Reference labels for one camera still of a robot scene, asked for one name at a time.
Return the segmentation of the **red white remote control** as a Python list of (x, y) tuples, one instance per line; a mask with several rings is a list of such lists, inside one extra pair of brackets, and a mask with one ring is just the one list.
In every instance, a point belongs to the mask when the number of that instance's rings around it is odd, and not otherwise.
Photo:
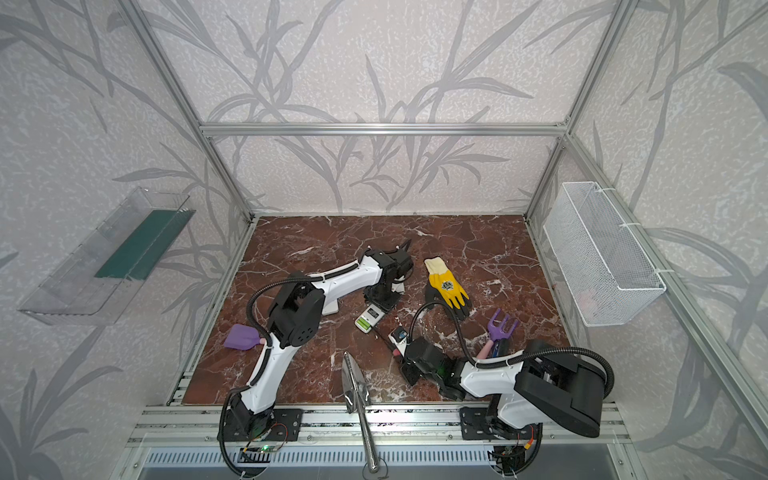
[(375, 304), (369, 304), (357, 317), (354, 325), (363, 333), (368, 334), (373, 327), (386, 315), (386, 311)]

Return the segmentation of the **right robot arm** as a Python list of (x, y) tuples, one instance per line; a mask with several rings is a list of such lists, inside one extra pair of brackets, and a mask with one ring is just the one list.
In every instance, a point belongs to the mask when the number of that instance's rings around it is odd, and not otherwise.
[(582, 437), (600, 435), (603, 400), (615, 375), (600, 354), (532, 340), (512, 355), (452, 358), (423, 337), (396, 345), (410, 383), (426, 379), (449, 400), (490, 397), (482, 427), (505, 438), (549, 419)]

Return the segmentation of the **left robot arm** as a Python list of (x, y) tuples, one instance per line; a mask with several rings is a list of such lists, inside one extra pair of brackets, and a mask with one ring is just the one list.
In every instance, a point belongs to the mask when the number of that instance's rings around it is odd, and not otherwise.
[(365, 333), (397, 305), (414, 267), (410, 244), (407, 240), (389, 251), (369, 248), (359, 259), (323, 273), (294, 272), (251, 297), (246, 317), (265, 345), (247, 383), (230, 390), (224, 401), (220, 440), (252, 440), (270, 430), (277, 390), (289, 364), (315, 336), (321, 319), (338, 312), (340, 298), (363, 293)]

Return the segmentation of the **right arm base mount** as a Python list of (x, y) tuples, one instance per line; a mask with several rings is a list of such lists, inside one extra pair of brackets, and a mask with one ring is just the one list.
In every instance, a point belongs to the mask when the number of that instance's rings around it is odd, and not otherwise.
[(463, 440), (514, 440), (538, 441), (541, 424), (529, 424), (523, 428), (511, 427), (490, 415), (487, 408), (462, 407), (459, 409)]

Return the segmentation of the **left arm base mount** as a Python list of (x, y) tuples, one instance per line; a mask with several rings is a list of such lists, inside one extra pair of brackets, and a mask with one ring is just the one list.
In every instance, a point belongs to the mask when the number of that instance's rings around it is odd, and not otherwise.
[(223, 442), (295, 442), (299, 437), (303, 413), (300, 408), (277, 408), (250, 415), (228, 408), (217, 439)]

